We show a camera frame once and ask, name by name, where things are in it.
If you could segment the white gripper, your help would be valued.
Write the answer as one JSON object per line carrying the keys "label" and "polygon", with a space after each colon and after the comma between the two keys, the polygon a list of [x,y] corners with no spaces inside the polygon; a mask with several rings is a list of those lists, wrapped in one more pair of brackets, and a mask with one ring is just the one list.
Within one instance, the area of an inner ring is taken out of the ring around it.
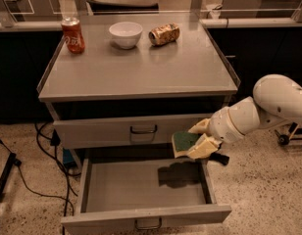
{"label": "white gripper", "polygon": [[188,132],[203,134],[186,153],[193,160],[208,158],[220,148],[222,142],[233,143],[244,137],[234,126],[229,116],[229,107],[213,113],[210,119],[204,118],[197,122]]}

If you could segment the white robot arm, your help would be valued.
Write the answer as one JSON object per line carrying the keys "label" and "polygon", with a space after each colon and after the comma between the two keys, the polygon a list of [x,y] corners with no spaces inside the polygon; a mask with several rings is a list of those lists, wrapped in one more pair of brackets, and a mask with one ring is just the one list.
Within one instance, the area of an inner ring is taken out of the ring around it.
{"label": "white robot arm", "polygon": [[201,137],[186,155],[208,158],[223,142],[233,143],[254,130],[288,122],[302,127],[302,87],[284,75],[265,75],[254,85],[252,97],[221,108],[189,129]]}

